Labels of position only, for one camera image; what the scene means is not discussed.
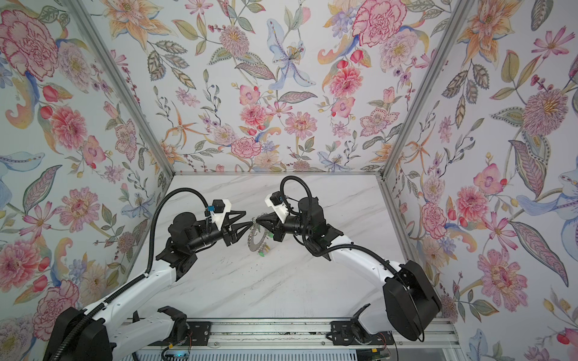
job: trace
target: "black cable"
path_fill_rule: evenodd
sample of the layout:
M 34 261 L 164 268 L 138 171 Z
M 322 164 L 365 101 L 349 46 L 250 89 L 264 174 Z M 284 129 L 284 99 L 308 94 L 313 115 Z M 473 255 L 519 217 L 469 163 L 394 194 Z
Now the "black cable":
M 191 192 L 193 194 L 195 194 L 197 197 L 199 197 L 201 199 L 201 201 L 203 202 L 203 205 L 205 207 L 205 213 L 208 212 L 206 209 L 207 207 L 209 207 L 209 204 L 207 203 L 205 197 L 203 197 L 202 194 L 200 194 L 198 191 L 192 189 L 192 188 L 178 188 L 175 189 L 174 191 L 168 193 L 163 199 L 162 201 L 158 204 L 157 209 L 154 212 L 153 215 L 153 219 L 150 222 L 150 237 L 149 237 L 149 261 L 147 263 L 147 267 L 146 270 L 144 271 L 146 274 L 150 273 L 150 270 L 153 268 L 153 259 L 154 259 L 154 233 L 155 233 L 155 229 L 157 227 L 157 219 L 158 219 L 158 215 L 161 212 L 162 207 L 165 205 L 165 203 L 169 200 L 169 198 L 171 198 L 173 195 L 177 194 L 177 193 L 181 193 L 181 192 Z M 68 346 L 70 346 L 70 344 L 72 343 L 72 341 L 80 334 L 80 332 L 84 329 L 84 327 L 86 327 L 86 324 L 89 322 L 89 320 L 91 320 L 94 315 L 96 315 L 97 313 L 99 313 L 103 308 L 105 308 L 105 303 L 106 304 L 110 304 L 110 302 L 112 300 L 114 300 L 115 298 L 119 297 L 124 291 L 126 291 L 127 289 L 129 289 L 130 287 L 132 287 L 133 285 L 135 285 L 137 282 L 139 282 L 140 280 L 143 280 L 144 278 L 146 278 L 146 276 L 144 274 L 138 275 L 136 278 L 134 278 L 132 281 L 124 284 L 121 288 L 119 288 L 118 290 L 116 290 L 115 293 L 113 293 L 112 295 L 110 295 L 107 299 L 105 299 L 105 302 L 101 302 L 100 304 L 98 304 L 98 306 L 96 306 L 94 309 L 92 309 L 92 311 L 90 311 L 86 316 L 84 316 L 79 323 L 76 324 L 76 326 L 70 331 L 70 333 L 68 333 L 68 335 L 64 338 L 64 340 L 62 341 L 62 343 L 60 344 L 60 346 L 58 347 L 58 349 L 55 351 L 55 353 L 52 355 L 52 357 L 50 358 L 50 361 L 58 361 L 62 358 L 62 354 L 64 353 L 64 350 L 66 350 L 68 348 Z

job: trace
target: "floral wallpaper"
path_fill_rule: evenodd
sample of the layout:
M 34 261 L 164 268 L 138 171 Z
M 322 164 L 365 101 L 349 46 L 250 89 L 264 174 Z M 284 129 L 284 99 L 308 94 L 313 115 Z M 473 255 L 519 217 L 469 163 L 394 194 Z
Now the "floral wallpaper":
M 170 179 L 59 1 L 0 0 L 0 359 L 128 277 Z
M 572 0 L 477 0 L 388 188 L 472 361 L 578 360 Z
M 170 163 L 187 173 L 377 171 L 452 9 L 451 0 L 84 4 Z

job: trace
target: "pink peony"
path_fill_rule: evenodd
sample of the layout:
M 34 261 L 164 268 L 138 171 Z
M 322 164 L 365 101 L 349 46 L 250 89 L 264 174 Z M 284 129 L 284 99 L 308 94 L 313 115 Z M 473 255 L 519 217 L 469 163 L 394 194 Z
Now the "pink peony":
M 60 211 L 60 223 L 65 226 L 71 224 L 70 232 L 82 230 L 84 223 L 90 223 L 98 220 L 98 210 L 100 204 L 93 204 L 98 200 L 98 196 L 88 190 L 88 187 L 82 188 L 80 192 L 76 189 L 70 191 L 70 198 L 62 197 L 62 202 L 66 204 Z
M 116 132 L 116 138 L 118 138 L 115 149 L 126 155 L 128 161 L 132 162 L 136 154 L 135 124 L 129 119 L 126 125 L 117 126 L 114 131 Z
M 100 163 L 106 159 L 105 153 L 98 144 L 97 139 L 94 135 L 88 137 L 88 140 L 84 142 L 82 147 L 82 155 L 86 164 L 91 165 L 93 163 Z
M 34 314 L 34 336 L 48 341 L 56 318 L 79 298 L 78 287 L 70 280 L 63 280 L 60 287 L 50 287 L 46 296 L 38 302 Z
M 242 105 L 255 104 L 261 96 L 261 92 L 259 92 L 257 87 L 251 88 L 246 85 L 241 85 L 239 92 L 239 101 Z
M 259 104 L 249 104 L 241 112 L 241 120 L 249 126 L 260 126 L 267 119 L 265 108 Z
M 368 117 L 361 118 L 363 130 L 361 135 L 364 137 L 377 134 L 386 129 L 399 117 L 399 113 L 388 113 L 385 109 L 375 108 Z
M 14 244 L 5 244 L 0 251 L 0 287 L 2 292 L 10 291 L 12 286 L 21 288 L 36 272 L 40 263 L 40 250 L 34 239 L 18 239 Z
M 341 139 L 351 135 L 349 129 L 347 129 L 346 125 L 341 123 L 341 121 L 338 124 L 333 124 L 332 128 L 333 128 L 333 135 L 336 135 Z
M 285 131 L 289 134 L 295 133 L 295 136 L 305 140 L 317 130 L 316 123 L 317 120 L 311 118 L 309 113 L 302 114 L 300 111 L 297 112 L 297 115 L 289 113 L 289 117 L 285 121 L 285 124 L 287 124 Z
M 446 235 L 444 227 L 447 221 L 443 210 L 434 202 L 428 202 L 421 208 L 422 223 L 433 239 L 440 239 Z
M 329 84 L 331 93 L 337 98 L 353 95 L 361 86 L 363 77 L 360 74 L 359 69 L 353 66 L 339 70 Z
M 86 122 L 78 110 L 72 111 L 69 106 L 59 107 L 50 122 L 52 134 L 58 144 L 68 150 L 77 150 L 86 137 Z
M 526 133 L 548 135 L 558 129 L 568 112 L 567 101 L 568 97 L 560 89 L 541 91 L 530 96 L 522 115 Z
M 219 40 L 234 57 L 242 57 L 249 51 L 249 39 L 239 27 L 229 25 L 221 32 Z
M 255 142 L 253 138 L 243 137 L 233 142 L 231 151 L 241 158 L 252 158 L 261 153 L 261 143 Z
M 347 118 L 349 113 L 351 113 L 351 108 L 354 103 L 355 99 L 352 96 L 349 98 L 341 98 L 331 107 L 331 112 L 340 117 Z
M 40 81 L 54 75 L 58 49 L 46 26 L 20 10 L 4 10 L 0 16 L 0 53 L 10 65 Z
M 410 29 L 398 32 L 381 46 L 381 69 L 385 72 L 403 64 L 417 44 L 417 35 Z
M 504 306 L 510 312 L 514 312 L 519 304 L 528 307 L 528 295 L 523 288 L 527 288 L 528 279 L 521 274 L 518 274 L 520 265 L 518 262 L 513 262 L 508 265 L 510 254 L 503 248 L 502 252 L 496 250 L 488 251 L 488 258 L 479 255 L 477 267 L 484 272 L 481 281 L 484 288 L 481 292 L 493 297 L 496 306 L 502 304 L 504 299 Z
M 481 221 L 488 213 L 488 200 L 476 187 L 462 187 L 458 192 L 458 211 L 469 222 Z
M 360 46 L 384 43 L 399 31 L 406 14 L 400 0 L 366 0 L 357 11 L 353 36 L 359 35 Z
M 492 163 L 474 177 L 473 183 L 485 194 L 497 194 L 504 190 L 501 179 L 498 166 Z

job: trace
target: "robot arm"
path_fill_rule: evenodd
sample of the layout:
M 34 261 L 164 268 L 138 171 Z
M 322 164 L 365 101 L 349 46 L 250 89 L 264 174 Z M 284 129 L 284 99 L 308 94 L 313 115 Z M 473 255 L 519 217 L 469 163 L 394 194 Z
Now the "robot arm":
M 301 183 L 307 197 L 298 203 L 299 212 L 290 209 L 283 192 L 287 180 Z M 283 241 L 285 234 L 301 236 L 303 245 L 314 256 L 341 263 L 383 291 L 384 303 L 364 306 L 354 319 L 358 340 L 382 331 L 396 330 L 409 340 L 418 339 L 424 328 L 442 309 L 423 269 L 414 261 L 405 264 L 384 260 L 376 253 L 354 244 L 343 232 L 327 224 L 318 199 L 300 179 L 288 176 L 281 190 L 265 198 L 273 212 L 256 219 L 273 233 L 273 239 Z
M 176 193 L 170 193 L 162 204 Z M 151 223 L 153 236 L 152 227 L 159 212 L 160 209 Z M 232 211 L 231 202 L 223 199 L 214 200 L 211 206 L 206 206 L 205 219 L 197 221 L 195 215 L 189 212 L 177 215 L 169 227 L 171 236 L 166 241 L 165 249 L 156 256 L 150 271 L 145 270 L 115 291 L 120 291 L 120 294 L 113 297 L 113 301 L 107 302 L 112 297 L 108 295 L 83 310 L 71 307 L 57 318 L 43 360 L 117 361 L 156 341 L 176 344 L 186 339 L 186 314 L 169 306 L 130 325 L 122 326 L 122 323 L 156 293 L 184 276 L 197 260 L 198 252 L 212 247 L 221 239 L 227 246 L 236 243 L 253 224 L 235 224 L 245 214 L 245 211 Z M 78 335 L 73 335 L 72 330 L 83 319 L 86 321 L 82 330 Z M 59 353 L 59 348 L 71 335 L 73 339 L 68 341 L 64 352 Z

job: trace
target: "white marble surface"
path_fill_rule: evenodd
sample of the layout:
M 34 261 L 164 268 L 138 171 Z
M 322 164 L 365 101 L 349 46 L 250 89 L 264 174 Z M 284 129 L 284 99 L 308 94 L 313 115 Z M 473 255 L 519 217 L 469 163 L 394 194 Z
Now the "white marble surface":
M 229 199 L 233 210 L 246 210 L 242 220 L 269 212 L 264 199 L 279 190 L 284 176 L 176 176 L 170 190 L 191 187 L 209 204 Z M 374 175 L 307 175 L 302 178 L 313 196 L 319 197 L 328 223 L 356 244 L 386 259 L 403 262 Z M 300 199 L 304 190 L 295 181 L 286 194 Z M 202 203 L 190 193 L 174 196 L 163 207 L 156 230 L 155 255 L 169 236 L 167 227 L 178 213 L 192 211 L 202 217 Z M 140 310 L 145 317 L 158 308 L 172 306 L 193 318 L 350 317 L 367 302 L 379 297 L 369 282 L 325 258 L 315 258 L 291 236 L 282 243 L 268 241 L 265 257 L 249 251 L 247 234 L 226 247 L 220 241 L 201 252 L 191 270 L 178 282 L 158 293 Z M 133 267 L 136 275 L 146 267 L 148 238 Z

